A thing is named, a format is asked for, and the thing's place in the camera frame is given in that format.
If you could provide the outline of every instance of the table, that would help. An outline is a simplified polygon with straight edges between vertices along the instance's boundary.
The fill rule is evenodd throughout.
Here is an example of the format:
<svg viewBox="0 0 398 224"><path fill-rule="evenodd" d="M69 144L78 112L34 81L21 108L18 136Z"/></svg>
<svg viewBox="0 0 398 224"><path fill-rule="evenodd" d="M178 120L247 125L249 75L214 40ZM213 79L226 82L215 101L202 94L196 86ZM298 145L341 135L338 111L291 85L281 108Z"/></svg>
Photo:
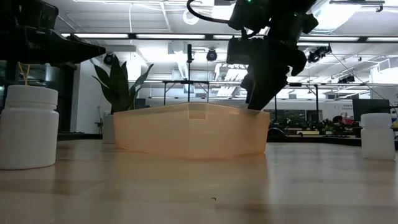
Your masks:
<svg viewBox="0 0 398 224"><path fill-rule="evenodd" d="M397 223L397 179L360 147L182 161L64 141L54 166L0 171L0 223Z"/></svg>

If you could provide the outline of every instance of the translucent plastic bin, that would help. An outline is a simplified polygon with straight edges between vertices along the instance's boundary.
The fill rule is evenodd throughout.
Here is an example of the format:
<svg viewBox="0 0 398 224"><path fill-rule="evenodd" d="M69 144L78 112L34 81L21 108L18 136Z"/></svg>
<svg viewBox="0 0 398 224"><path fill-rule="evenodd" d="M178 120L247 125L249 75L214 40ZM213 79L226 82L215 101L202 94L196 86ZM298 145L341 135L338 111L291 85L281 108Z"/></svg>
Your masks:
<svg viewBox="0 0 398 224"><path fill-rule="evenodd" d="M116 145L182 159L229 159L266 150L269 113L209 103L114 114Z"/></svg>

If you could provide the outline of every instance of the ceiling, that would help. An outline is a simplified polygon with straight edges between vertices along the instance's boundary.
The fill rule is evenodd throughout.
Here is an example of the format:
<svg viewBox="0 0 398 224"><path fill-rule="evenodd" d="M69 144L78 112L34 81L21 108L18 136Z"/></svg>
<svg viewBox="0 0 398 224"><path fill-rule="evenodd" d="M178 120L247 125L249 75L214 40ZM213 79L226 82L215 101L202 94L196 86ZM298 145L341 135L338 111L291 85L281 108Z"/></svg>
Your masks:
<svg viewBox="0 0 398 224"><path fill-rule="evenodd" d="M61 32L134 32L134 33L198 33L198 34L235 34L236 30L226 24L217 24L199 20L188 25L183 20L185 6L170 5L173 1L155 4L104 4L103 2L79 2L80 0L46 0L56 5L59 18L56 29ZM376 12L378 7L358 9L343 25L329 32L333 35L396 35L398 33L398 1L387 0L384 10ZM206 0L196 10L211 14L214 1ZM177 64L169 59L167 40L91 40L105 47L113 45L135 45L147 62L154 62L155 74L170 73L177 69ZM186 41L192 44L198 58L204 58L209 48L218 52L219 58L225 58L227 41ZM337 82L338 77L349 74L348 67L364 81L368 80L369 68L385 60L389 55L398 55L398 44L331 44L333 53L344 65L333 56L328 55L315 65L299 74L298 78L289 78L291 82L305 82L308 76L316 82ZM192 70L214 71L216 62L198 59L192 63Z"/></svg>

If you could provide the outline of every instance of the wooden table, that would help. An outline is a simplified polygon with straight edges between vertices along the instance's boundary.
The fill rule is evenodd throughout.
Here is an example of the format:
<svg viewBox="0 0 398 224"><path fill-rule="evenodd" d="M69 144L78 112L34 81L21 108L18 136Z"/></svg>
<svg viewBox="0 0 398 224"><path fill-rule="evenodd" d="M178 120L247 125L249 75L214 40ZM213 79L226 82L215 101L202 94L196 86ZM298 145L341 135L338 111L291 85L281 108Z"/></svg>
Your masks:
<svg viewBox="0 0 398 224"><path fill-rule="evenodd" d="M270 143L180 161L60 142L54 166L0 171L0 223L397 223L395 162L359 147Z"/></svg>

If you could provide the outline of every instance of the white container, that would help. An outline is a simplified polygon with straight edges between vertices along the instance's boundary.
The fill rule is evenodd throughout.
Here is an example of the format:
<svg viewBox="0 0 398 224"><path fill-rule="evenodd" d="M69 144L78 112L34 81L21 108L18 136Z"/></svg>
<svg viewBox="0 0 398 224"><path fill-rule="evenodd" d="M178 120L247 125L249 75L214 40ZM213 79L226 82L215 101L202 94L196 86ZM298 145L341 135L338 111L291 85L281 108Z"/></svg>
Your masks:
<svg viewBox="0 0 398 224"><path fill-rule="evenodd" d="M104 114L104 126L102 129L102 142L107 144L114 144L114 123L113 115Z"/></svg>
<svg viewBox="0 0 398 224"><path fill-rule="evenodd" d="M31 169L55 163L58 92L44 87L8 88L0 122L0 169Z"/></svg>
<svg viewBox="0 0 398 224"><path fill-rule="evenodd" d="M394 160L396 158L391 124L391 115L387 113L361 116L362 156L365 159Z"/></svg>

